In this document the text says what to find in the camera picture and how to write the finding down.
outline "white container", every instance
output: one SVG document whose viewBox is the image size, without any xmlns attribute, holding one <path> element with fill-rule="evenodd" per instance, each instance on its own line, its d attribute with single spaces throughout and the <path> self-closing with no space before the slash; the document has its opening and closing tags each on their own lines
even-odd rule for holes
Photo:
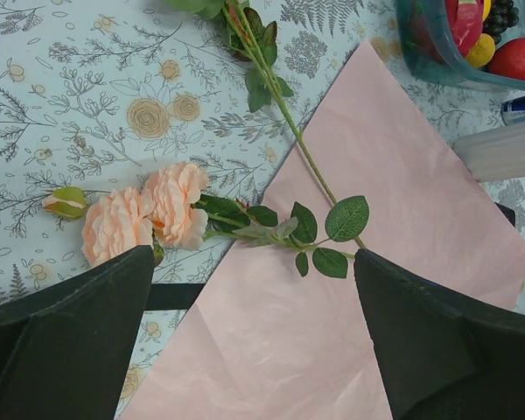
<svg viewBox="0 0 525 420">
<path fill-rule="evenodd" d="M 525 177 L 525 122 L 458 138 L 453 151 L 479 182 Z"/>
</svg>

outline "leaf stem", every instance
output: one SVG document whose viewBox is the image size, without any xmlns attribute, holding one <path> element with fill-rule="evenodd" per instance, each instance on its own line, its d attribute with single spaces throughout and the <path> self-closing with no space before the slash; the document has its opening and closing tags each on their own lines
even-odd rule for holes
<svg viewBox="0 0 525 420">
<path fill-rule="evenodd" d="M 247 16 L 245 15 L 245 12 L 243 11 L 243 8 L 239 4 L 238 0 L 229 0 L 229 3 L 230 5 L 234 7 L 239 19 L 241 20 L 241 25 L 243 26 L 243 29 L 246 31 L 247 36 L 252 46 L 249 45 L 249 43 L 243 38 L 243 36 L 241 35 L 239 31 L 239 28 L 237 28 L 236 26 L 235 21 L 231 18 L 231 16 L 229 15 L 229 12 L 224 7 L 222 10 L 223 10 L 224 16 L 226 17 L 226 20 L 229 22 L 234 32 L 237 34 L 237 36 L 243 43 L 243 47 L 245 48 L 245 53 L 255 64 L 257 71 L 261 75 L 267 88 L 270 90 L 270 93 L 274 97 L 278 107 L 280 108 L 280 111 L 282 112 L 284 118 L 286 119 L 286 122 L 290 126 L 290 129 L 294 137 L 296 138 L 299 148 L 304 154 L 305 159 L 307 160 L 307 163 L 309 164 L 311 170 L 315 174 L 315 177 L 317 178 L 318 182 L 321 184 L 321 186 L 325 190 L 327 197 L 334 205 L 337 204 L 338 200 L 336 199 L 329 185 L 326 183 L 325 178 L 323 178 L 321 171 L 319 170 L 319 168 L 317 167 L 317 164 L 313 160 L 312 154 L 309 152 L 309 150 L 307 149 L 307 146 L 305 145 L 305 141 L 303 139 L 303 134 L 302 134 L 301 129 L 299 129 L 299 127 L 293 121 L 290 111 L 288 110 L 288 107 L 284 101 L 284 98 L 282 97 L 281 89 L 277 82 L 277 77 L 272 71 L 272 69 L 270 68 L 270 66 L 268 65 L 268 63 L 266 62 L 266 59 L 264 58 L 261 47 L 256 42 L 255 35 L 253 34 L 253 31 L 251 30 L 251 26 L 249 24 Z M 360 239 L 360 237 L 355 238 L 355 241 L 360 248 L 364 249 L 366 247 L 366 245 Z"/>
</svg>

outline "blue object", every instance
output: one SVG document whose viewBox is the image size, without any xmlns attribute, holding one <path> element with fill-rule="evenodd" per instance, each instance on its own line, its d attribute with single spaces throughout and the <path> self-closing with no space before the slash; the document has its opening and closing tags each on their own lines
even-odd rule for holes
<svg viewBox="0 0 525 420">
<path fill-rule="evenodd" d="M 520 24 L 507 29 L 497 46 L 503 46 L 512 39 L 525 37 L 525 2 L 516 0 L 515 6 L 520 11 Z M 430 83 L 459 88 L 525 91 L 525 81 L 490 74 L 466 62 L 453 42 L 445 0 L 397 0 L 396 8 L 404 59 L 415 77 Z M 421 51 L 418 40 L 415 39 L 417 32 L 420 32 L 421 36 L 429 35 L 441 58 L 440 61 L 444 61 L 444 64 L 436 62 Z"/>
<path fill-rule="evenodd" d="M 525 122 L 525 96 L 504 102 L 501 106 L 501 119 L 506 125 Z"/>
</svg>

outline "tablecloth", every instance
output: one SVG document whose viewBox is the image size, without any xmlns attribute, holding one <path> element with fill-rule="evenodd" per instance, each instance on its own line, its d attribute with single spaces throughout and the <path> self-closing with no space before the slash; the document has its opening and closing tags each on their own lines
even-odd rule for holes
<svg viewBox="0 0 525 420">
<path fill-rule="evenodd" d="M 289 105 L 300 124 L 363 39 L 448 142 L 500 126 L 501 102 L 518 95 L 415 79 L 393 0 L 251 4 L 263 21 L 278 21 L 276 72 L 295 92 Z M 248 67 L 221 49 L 210 24 L 162 0 L 0 0 L 0 304 L 88 268 L 82 223 L 41 209 L 54 188 L 80 186 L 96 200 L 191 160 L 210 173 L 215 193 L 258 201 L 293 142 L 276 108 L 247 111 Z M 485 187 L 517 212 L 525 237 L 525 179 Z M 204 283 L 228 246 L 169 249 L 154 281 Z M 525 289 L 516 310 L 525 312 Z M 144 314 L 119 413 L 183 315 Z"/>
</svg>

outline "fake fruit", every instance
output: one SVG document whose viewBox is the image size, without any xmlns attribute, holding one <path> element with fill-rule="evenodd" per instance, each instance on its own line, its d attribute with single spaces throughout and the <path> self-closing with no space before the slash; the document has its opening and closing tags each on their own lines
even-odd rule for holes
<svg viewBox="0 0 525 420">
<path fill-rule="evenodd" d="M 514 39 L 499 48 L 488 63 L 488 72 L 525 81 L 525 38 Z"/>
<path fill-rule="evenodd" d="M 494 39 L 490 35 L 483 33 L 471 48 L 471 51 L 465 56 L 465 60 L 474 68 L 480 68 L 488 64 L 495 53 L 496 44 Z"/>
<path fill-rule="evenodd" d="M 492 7 L 492 0 L 484 0 L 484 10 L 482 11 L 482 22 L 487 20 L 490 14 L 490 7 Z"/>
<path fill-rule="evenodd" d="M 466 56 L 482 33 L 482 0 L 445 0 L 451 35 L 459 52 Z"/>
<path fill-rule="evenodd" d="M 518 24 L 519 9 L 515 7 L 514 0 L 493 0 L 482 31 L 488 35 L 492 35 L 496 44 L 499 44 L 501 42 L 501 34 L 508 28 L 513 28 Z"/>
</svg>

